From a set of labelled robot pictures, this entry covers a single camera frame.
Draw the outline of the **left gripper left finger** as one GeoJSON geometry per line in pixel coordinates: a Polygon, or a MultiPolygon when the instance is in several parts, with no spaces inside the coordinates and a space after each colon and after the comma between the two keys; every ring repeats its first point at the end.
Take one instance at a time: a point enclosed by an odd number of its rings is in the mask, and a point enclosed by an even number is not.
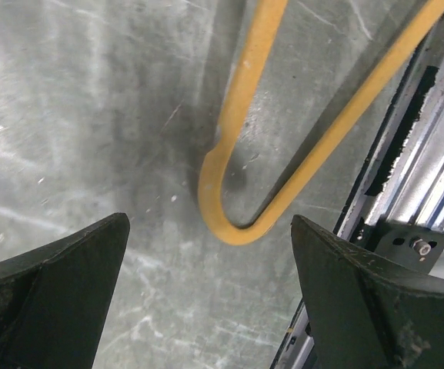
{"type": "Polygon", "coordinates": [[[130,231],[114,213],[0,261],[0,368],[90,368],[130,231]]]}

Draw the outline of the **yellow plastic hanger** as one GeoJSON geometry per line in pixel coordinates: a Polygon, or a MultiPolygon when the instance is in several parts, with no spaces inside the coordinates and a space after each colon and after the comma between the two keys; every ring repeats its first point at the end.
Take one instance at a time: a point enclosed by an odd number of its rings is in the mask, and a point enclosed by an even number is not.
{"type": "Polygon", "coordinates": [[[250,244],[271,229],[444,15],[443,0],[427,1],[420,8],[264,211],[251,225],[240,228],[225,216],[222,183],[286,7],[285,1],[258,2],[219,114],[218,142],[205,155],[199,173],[202,219],[220,241],[231,246],[250,244]]]}

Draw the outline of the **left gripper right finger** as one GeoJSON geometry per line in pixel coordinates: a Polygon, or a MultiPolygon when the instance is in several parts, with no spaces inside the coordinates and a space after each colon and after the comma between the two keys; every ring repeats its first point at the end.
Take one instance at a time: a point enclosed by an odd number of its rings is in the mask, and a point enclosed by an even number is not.
{"type": "Polygon", "coordinates": [[[342,240],[301,215],[291,236],[322,368],[444,368],[444,279],[342,240]]]}

